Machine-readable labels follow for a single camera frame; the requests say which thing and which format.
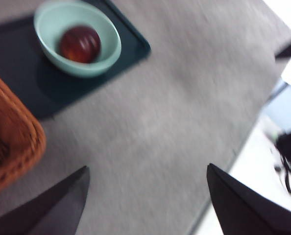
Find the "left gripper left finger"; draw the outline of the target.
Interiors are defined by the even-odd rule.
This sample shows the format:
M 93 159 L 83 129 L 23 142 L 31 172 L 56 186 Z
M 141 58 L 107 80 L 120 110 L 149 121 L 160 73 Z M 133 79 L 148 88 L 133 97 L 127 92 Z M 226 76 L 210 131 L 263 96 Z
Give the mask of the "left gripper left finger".
M 73 235 L 86 205 L 90 169 L 84 166 L 36 198 L 0 217 L 0 235 Z

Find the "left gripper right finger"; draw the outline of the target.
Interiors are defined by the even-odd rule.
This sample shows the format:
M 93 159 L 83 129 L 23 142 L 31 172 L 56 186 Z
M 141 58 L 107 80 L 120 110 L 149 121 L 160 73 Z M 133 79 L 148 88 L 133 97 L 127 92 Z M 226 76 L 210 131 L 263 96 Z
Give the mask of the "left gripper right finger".
M 291 211 L 214 164 L 207 166 L 206 175 L 211 201 L 225 235 L 291 235 Z

